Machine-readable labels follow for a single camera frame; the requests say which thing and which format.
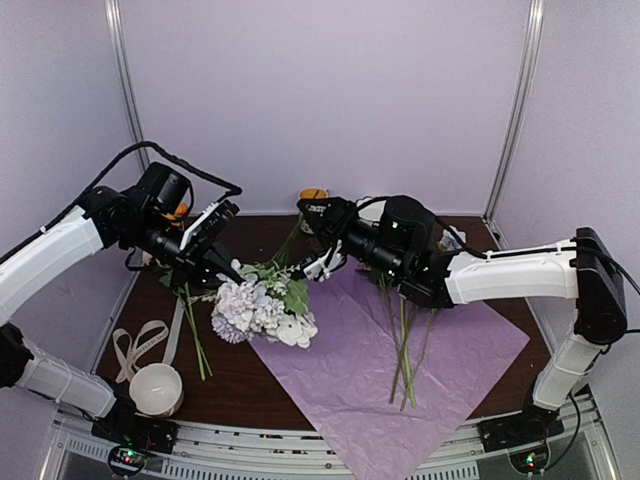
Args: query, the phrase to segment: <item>small cup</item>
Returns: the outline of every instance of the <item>small cup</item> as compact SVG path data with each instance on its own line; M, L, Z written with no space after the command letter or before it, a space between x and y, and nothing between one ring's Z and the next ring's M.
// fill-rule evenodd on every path
M329 198L329 191L323 188L305 188L298 195L300 200L322 200L325 198ZM300 222L300 230L309 235L313 235L313 230L309 227L309 224L302 217L302 213L300 214L300 218L302 221Z
M182 379L171 365L152 363L133 376L129 396L140 413L149 417L170 417L184 399Z

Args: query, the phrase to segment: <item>purple-tinted wall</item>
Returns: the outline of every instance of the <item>purple-tinted wall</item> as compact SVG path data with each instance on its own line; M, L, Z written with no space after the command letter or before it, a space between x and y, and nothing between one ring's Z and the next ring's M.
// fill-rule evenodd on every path
M592 226L640 279L640 4L547 2L536 76L497 223L512 247L569 238ZM568 301L537 302L557 341ZM627 291L631 327L638 296ZM638 478L640 338L598 362L591 385L624 478Z
M102 2L3 2L0 9L0 251L69 203L129 142ZM132 159L109 178L138 176ZM88 368L129 273L117 251L88 259L18 311L49 352ZM0 390L0 472L35 478L55 407Z
M529 2L123 2L146 137L245 188L244 213L322 186L481 213ZM217 191L197 183L198 205Z

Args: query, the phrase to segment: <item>purple tissue paper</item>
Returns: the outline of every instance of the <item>purple tissue paper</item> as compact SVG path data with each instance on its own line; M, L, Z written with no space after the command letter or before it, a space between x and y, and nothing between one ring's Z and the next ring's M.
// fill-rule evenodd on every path
M467 419L529 341L484 303L439 312L414 380L417 407L407 402L401 412L402 379L395 403L389 404L397 355L380 290L350 262L329 281L310 284L309 293L319 332L308 350L263 340L252 346L359 480L412 474ZM428 318L425 311L414 321L412 365Z

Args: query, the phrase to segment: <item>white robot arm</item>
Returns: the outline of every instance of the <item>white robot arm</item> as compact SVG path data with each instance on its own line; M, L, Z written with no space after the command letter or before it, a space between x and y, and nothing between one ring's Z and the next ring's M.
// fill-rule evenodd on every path
M92 182L92 188L65 210L66 216L46 229L43 227L30 241L2 257L0 388L23 387L74 406L96 422L102 435L132 448L146 449L150 442L154 450L170 452L175 441L171 440L175 438L175 424L134 416L135 405L126 393L116 392L103 379L47 354L9 323L20 306L51 280L114 243L123 249L141 248L171 265L175 286L187 281L207 283L217 273L242 281L231 268L231 258L216 241L238 212L238 207L225 198L239 194L240 188L191 167L153 142L129 147L110 166L144 147L153 148L166 160L227 188L228 193L183 232L166 215L175 212L185 194L192 191L191 183L172 168L152 163L136 185L122 192L96 187L97 182Z
M360 218L359 210L376 200L386 202L378 221ZM627 329L623 279L606 262L610 257L597 234L581 228L571 240L526 250L478 252L465 245L464 250L440 252L429 248L432 228L436 222L448 226L418 201L406 196L372 201L357 206L334 197L298 203L328 248L319 259L301 265L307 278L322 278L331 270L318 263L328 265L335 255L351 255L388 276L405 298L427 308L502 298L576 300L573 333L538 375L523 412L480 425L487 451L542 439L553 429L540 426L557 423L567 396L603 350ZM508 432L515 432L512 436L517 438L510 438Z

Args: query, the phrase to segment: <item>wooden table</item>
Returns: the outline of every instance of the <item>wooden table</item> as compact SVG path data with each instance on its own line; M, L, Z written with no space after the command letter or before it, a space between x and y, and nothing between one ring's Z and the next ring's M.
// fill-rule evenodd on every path
M287 237L295 221L295 217L238 217L225 229L222 240L231 254L244 263L266 261ZM469 245L480 250L495 248L481 219L449 217L446 221L466 232ZM434 233L434 237L439 236L439 232ZM298 242L293 255L308 251L313 242L305 237ZM176 298L158 282L157 275L143 272L117 327L124 327L135 336L142 325L152 319L164 320L169 325L175 302ZM524 300L487 303L524 331L531 340L472 417L522 408L529 386L549 359L544 340ZM200 340L214 370L214 377L206 382L200 379L189 325L186 320L182 323L173 366L182 376L185 399L175 418L237 427L313 429L249 344L231 345L213 333L209 320L212 309L212 304L203 302L198 302L195 309ZM154 348L142 358L140 365L160 361L163 351L161 346ZM113 346L109 344L98 373L113 380L119 369Z

